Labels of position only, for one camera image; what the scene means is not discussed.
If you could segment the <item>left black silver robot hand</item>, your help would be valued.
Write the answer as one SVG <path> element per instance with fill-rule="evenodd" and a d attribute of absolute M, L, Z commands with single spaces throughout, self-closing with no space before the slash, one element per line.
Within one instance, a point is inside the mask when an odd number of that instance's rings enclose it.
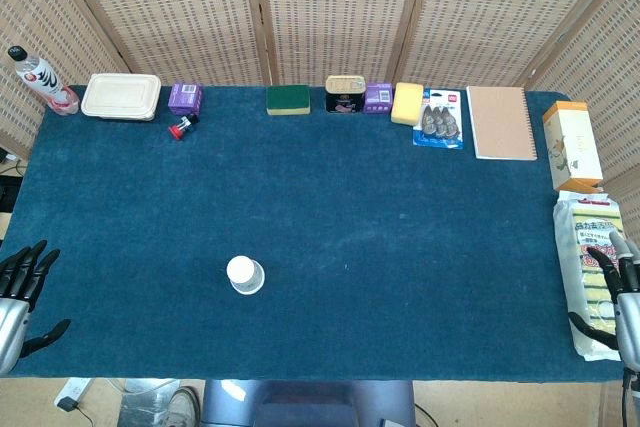
<path fill-rule="evenodd" d="M 56 342 L 71 324 L 62 319 L 49 332 L 26 339 L 46 277 L 60 254 L 53 249 L 39 259 L 46 247 L 47 241 L 40 240 L 0 261 L 0 376 L 9 374 L 20 359 Z"/>

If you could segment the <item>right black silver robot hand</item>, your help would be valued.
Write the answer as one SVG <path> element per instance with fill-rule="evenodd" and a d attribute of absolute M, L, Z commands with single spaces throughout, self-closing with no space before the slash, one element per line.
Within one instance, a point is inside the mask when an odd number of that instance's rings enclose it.
<path fill-rule="evenodd" d="M 617 231 L 609 233 L 617 265 L 601 250 L 588 247 L 587 253 L 603 272 L 614 308 L 615 333 L 589 326 L 582 317 L 569 312 L 570 322 L 578 332 L 619 353 L 625 368 L 640 375 L 640 248 Z"/>

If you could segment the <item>white paper cup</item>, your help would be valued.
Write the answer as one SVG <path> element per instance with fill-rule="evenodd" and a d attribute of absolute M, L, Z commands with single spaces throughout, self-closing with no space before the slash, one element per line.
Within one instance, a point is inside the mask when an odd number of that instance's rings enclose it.
<path fill-rule="evenodd" d="M 231 286 L 241 295 L 253 295 L 263 287 L 264 281 L 264 277 L 255 277 L 244 283 L 232 282 Z"/>
<path fill-rule="evenodd" d="M 227 264 L 226 273 L 230 283 L 244 283 L 255 277 L 265 278 L 261 264 L 247 256 L 233 257 Z"/>

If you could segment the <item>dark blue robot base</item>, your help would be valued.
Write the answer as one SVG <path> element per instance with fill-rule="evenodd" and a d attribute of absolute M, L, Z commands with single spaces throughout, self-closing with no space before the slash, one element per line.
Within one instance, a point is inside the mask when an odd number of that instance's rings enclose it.
<path fill-rule="evenodd" d="M 417 427 L 408 380 L 209 379 L 201 427 Z"/>

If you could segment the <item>white power strip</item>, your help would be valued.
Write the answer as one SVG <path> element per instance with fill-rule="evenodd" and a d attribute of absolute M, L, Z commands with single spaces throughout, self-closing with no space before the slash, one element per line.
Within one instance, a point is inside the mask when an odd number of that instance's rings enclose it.
<path fill-rule="evenodd" d="M 53 405 L 64 412 L 76 410 L 93 381 L 93 378 L 68 378 L 54 398 Z"/>

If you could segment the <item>bagged sponge multipack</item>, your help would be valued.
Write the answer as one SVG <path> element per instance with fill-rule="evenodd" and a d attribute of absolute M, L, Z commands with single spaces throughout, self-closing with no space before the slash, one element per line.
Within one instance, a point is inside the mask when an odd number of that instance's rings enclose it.
<path fill-rule="evenodd" d="M 554 235 L 567 310 L 593 330 L 616 334 L 616 309 L 606 275 L 588 250 L 604 254 L 623 290 L 640 298 L 635 248 L 624 233 L 619 205 L 606 193 L 562 190 L 553 209 Z"/>

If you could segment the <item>black device on floor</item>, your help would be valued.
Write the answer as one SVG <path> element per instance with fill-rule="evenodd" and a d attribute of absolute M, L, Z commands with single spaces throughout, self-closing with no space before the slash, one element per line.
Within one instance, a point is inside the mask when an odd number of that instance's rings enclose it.
<path fill-rule="evenodd" d="M 20 159 L 0 147 L 0 213 L 12 213 L 24 173 Z"/>

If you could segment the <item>grey translucent bin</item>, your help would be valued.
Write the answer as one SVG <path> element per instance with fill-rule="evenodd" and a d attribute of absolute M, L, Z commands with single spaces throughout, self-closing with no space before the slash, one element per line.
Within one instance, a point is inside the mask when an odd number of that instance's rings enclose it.
<path fill-rule="evenodd" d="M 164 427 L 177 379 L 126 379 L 117 427 Z"/>

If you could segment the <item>orange white tall carton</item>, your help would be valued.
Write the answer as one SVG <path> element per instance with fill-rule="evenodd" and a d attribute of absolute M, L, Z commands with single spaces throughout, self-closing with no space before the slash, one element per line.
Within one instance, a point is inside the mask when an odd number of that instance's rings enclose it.
<path fill-rule="evenodd" d="M 603 181 L 587 104 L 556 101 L 543 115 L 553 188 L 595 194 Z"/>

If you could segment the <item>grey shoe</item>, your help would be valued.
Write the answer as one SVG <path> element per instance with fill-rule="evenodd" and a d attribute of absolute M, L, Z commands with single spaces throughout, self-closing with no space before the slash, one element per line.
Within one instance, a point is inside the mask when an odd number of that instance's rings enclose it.
<path fill-rule="evenodd" d="M 191 386 L 179 387 L 172 395 L 163 427 L 200 427 L 200 402 Z"/>

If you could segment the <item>beige lidded food container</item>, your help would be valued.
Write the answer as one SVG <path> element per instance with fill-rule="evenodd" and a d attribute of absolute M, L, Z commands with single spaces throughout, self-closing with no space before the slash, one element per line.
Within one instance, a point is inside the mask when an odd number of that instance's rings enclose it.
<path fill-rule="evenodd" d="M 161 91 L 155 75 L 93 74 L 81 102 L 81 111 L 90 117 L 111 120 L 151 121 Z"/>

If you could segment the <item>red black small stamp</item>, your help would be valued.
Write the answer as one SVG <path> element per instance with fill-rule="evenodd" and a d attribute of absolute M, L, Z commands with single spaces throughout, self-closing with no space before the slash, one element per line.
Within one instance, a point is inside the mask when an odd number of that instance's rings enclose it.
<path fill-rule="evenodd" d="M 192 130 L 199 121 L 199 117 L 196 114 L 191 113 L 182 116 L 180 122 L 178 124 L 171 125 L 168 128 L 168 131 L 175 140 L 181 140 L 185 133 Z"/>

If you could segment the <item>blue blister pack of clips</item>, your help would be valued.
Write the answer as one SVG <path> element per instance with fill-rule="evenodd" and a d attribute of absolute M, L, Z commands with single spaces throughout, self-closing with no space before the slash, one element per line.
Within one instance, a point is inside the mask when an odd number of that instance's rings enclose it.
<path fill-rule="evenodd" d="M 461 93 L 423 89 L 418 123 L 412 129 L 412 143 L 419 147 L 459 150 L 464 146 Z"/>

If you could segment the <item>small purple cardboard box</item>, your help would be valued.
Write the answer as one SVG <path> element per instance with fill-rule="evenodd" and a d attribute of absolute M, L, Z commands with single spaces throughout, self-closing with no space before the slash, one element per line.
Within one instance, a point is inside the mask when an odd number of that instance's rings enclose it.
<path fill-rule="evenodd" d="M 389 114 L 393 105 L 391 83 L 369 83 L 365 91 L 365 114 Z"/>
<path fill-rule="evenodd" d="M 199 84 L 175 83 L 171 88 L 168 108 L 177 116 L 198 115 L 202 94 L 203 87 Z"/>

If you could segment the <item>black luncheon meat can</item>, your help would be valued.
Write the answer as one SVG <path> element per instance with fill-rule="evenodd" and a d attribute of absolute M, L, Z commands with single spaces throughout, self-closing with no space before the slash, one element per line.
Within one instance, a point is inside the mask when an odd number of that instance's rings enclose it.
<path fill-rule="evenodd" d="M 325 108 L 330 113 L 361 112 L 366 82 L 359 75 L 330 75 L 325 81 Z"/>

